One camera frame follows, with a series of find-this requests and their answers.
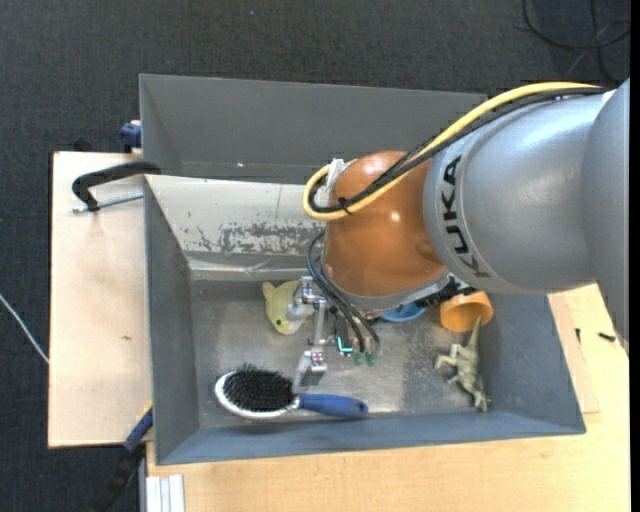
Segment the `toy dinosaur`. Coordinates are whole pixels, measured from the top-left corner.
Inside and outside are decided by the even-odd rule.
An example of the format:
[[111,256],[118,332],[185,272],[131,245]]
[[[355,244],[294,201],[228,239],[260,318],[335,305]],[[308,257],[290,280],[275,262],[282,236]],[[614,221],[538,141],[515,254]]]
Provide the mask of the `toy dinosaur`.
[[447,382],[458,382],[465,391],[473,395],[474,407],[486,411],[487,395],[479,387],[480,377],[480,354],[478,353],[478,337],[480,333],[480,322],[482,317],[478,317],[471,332],[471,337],[463,347],[454,343],[449,349],[449,355],[439,354],[436,356],[433,368],[438,369],[443,364],[455,366],[458,372]]

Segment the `black wire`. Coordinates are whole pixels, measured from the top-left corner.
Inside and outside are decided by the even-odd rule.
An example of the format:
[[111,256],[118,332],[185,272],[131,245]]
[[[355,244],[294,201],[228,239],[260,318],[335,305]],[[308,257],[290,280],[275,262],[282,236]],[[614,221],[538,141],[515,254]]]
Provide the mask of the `black wire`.
[[[595,34],[594,39],[597,41],[598,39],[600,39],[600,36],[604,33],[604,31],[598,30],[596,5],[594,0],[589,0],[589,8],[591,11],[591,25],[593,26],[593,32]],[[629,20],[624,20],[624,21],[626,21],[629,24],[629,26],[631,25],[631,22]],[[605,28],[608,29],[608,27],[610,27],[611,25],[612,23],[609,23],[608,25],[605,26]],[[607,71],[607,68],[604,65],[604,60],[602,59],[602,46],[598,46],[596,48],[596,59],[598,60],[598,67],[600,68],[600,71],[605,76],[605,78],[613,83],[618,83],[618,80],[616,80],[613,76],[609,74],[609,72]]]
[[515,110],[518,110],[520,108],[523,108],[525,106],[532,105],[535,103],[552,101],[562,96],[602,94],[603,92],[604,92],[603,89],[596,88],[596,87],[575,87],[575,88],[569,88],[569,89],[545,91],[541,93],[532,94],[530,96],[525,96],[523,98],[515,99],[513,101],[500,105],[489,112],[486,112],[485,114],[481,115],[478,119],[474,120],[473,122],[469,123],[467,126],[462,128],[455,135],[449,137],[448,139],[444,140],[440,144],[437,144],[436,146],[431,148],[429,151],[426,151],[422,155],[412,158],[413,155],[415,155],[416,153],[424,149],[428,145],[428,142],[424,142],[420,144],[417,148],[415,148],[413,151],[404,155],[400,160],[398,160],[398,162],[393,164],[391,167],[389,167],[389,169],[387,169],[384,173],[378,176],[364,190],[362,190],[361,192],[355,194],[350,198],[340,198],[339,204],[328,205],[328,206],[317,205],[314,201],[314,196],[319,188],[319,184],[318,186],[313,187],[313,189],[311,190],[309,202],[312,205],[313,210],[318,213],[330,213],[330,212],[335,212],[339,210],[344,210],[345,207],[348,208],[354,203],[357,203],[358,201],[365,199],[366,197],[370,196],[371,194],[379,190],[381,187],[399,178],[403,174],[409,172],[411,169],[421,164],[422,162],[432,158],[436,153],[446,149],[447,147],[454,144],[461,138],[469,135],[471,132],[474,132],[480,129],[483,126]]
[[327,295],[328,298],[332,299],[336,303],[336,307],[340,310],[340,312],[344,315],[345,319],[349,322],[349,325],[353,329],[356,337],[358,338],[360,352],[365,351],[364,338],[362,337],[362,332],[358,327],[357,323],[354,320],[354,317],[357,318],[362,326],[369,332],[371,337],[374,340],[376,345],[376,351],[380,347],[380,338],[378,337],[378,333],[375,329],[369,324],[369,322],[360,314],[360,312],[354,308],[349,302],[347,302],[341,295],[340,291],[337,290],[334,285],[322,274],[322,270],[317,270],[315,265],[311,261],[311,252],[313,251],[314,246],[318,243],[318,241],[324,237],[325,232],[321,231],[316,235],[316,237],[311,241],[307,248],[306,260],[307,260],[307,268],[311,277],[316,282],[316,284],[320,287],[320,289]]
[[[598,30],[595,26],[595,16],[594,16],[595,7],[593,6],[593,0],[591,0],[591,6],[592,6],[592,9],[591,9],[592,23],[594,24],[594,30],[597,32]],[[569,50],[595,50],[595,49],[603,48],[605,46],[609,46],[613,43],[617,43],[618,41],[621,41],[631,32],[631,27],[629,27],[622,34],[619,34],[608,41],[603,41],[603,42],[596,41],[595,43],[590,43],[588,45],[565,43],[564,41],[558,41],[556,39],[553,39],[552,37],[549,37],[548,35],[546,35],[541,30],[539,30],[537,27],[534,26],[534,24],[531,22],[531,18],[529,18],[529,11],[527,9],[527,0],[522,0],[522,16],[529,30],[531,30],[531,32],[537,35],[540,39],[542,39],[543,41],[549,44],[552,44],[553,46],[558,46],[559,48],[567,48]],[[631,21],[616,20],[606,25],[605,29],[609,30],[610,28],[616,25],[621,25],[621,24],[628,24],[630,26]]]
[[141,464],[146,452],[145,443],[139,443],[132,452],[123,450],[118,459],[113,476],[107,482],[104,489],[91,503],[89,512],[106,512],[113,502],[122,493],[127,483],[131,480],[134,471]]

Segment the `orange cup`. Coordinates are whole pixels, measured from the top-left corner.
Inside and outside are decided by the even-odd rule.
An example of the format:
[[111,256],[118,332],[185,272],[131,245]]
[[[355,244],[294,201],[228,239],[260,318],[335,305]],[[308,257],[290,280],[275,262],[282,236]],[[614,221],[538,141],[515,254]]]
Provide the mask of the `orange cup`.
[[456,295],[440,304],[440,322],[450,331],[470,331],[479,316],[482,317],[482,325],[493,318],[493,307],[485,292]]

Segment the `white cable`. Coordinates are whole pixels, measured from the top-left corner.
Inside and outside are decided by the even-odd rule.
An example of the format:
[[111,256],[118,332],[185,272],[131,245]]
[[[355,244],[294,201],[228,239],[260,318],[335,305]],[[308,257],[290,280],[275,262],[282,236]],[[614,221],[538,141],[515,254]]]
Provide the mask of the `white cable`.
[[16,319],[16,321],[20,324],[20,327],[22,327],[22,330],[27,335],[27,338],[29,338],[29,341],[31,342],[31,344],[38,351],[38,354],[40,354],[40,357],[42,357],[42,359],[44,359],[45,362],[49,364],[49,358],[47,357],[47,354],[44,353],[44,350],[42,350],[42,348],[40,347],[36,339],[33,337],[33,334],[29,332],[27,325],[24,323],[22,318],[20,318],[20,315],[17,313],[17,311],[11,307],[11,304],[7,302],[7,299],[5,299],[1,293],[0,293],[0,302],[2,302],[5,305],[5,307],[9,310],[9,313],[11,313],[13,317]]

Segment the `blue brush handle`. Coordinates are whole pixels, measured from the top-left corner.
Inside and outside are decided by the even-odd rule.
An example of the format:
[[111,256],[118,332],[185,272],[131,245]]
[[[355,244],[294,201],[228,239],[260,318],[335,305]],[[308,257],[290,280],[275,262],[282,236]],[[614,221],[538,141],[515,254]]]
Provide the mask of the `blue brush handle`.
[[340,418],[362,418],[369,410],[367,404],[362,400],[340,395],[300,393],[298,400],[298,409],[306,409]]

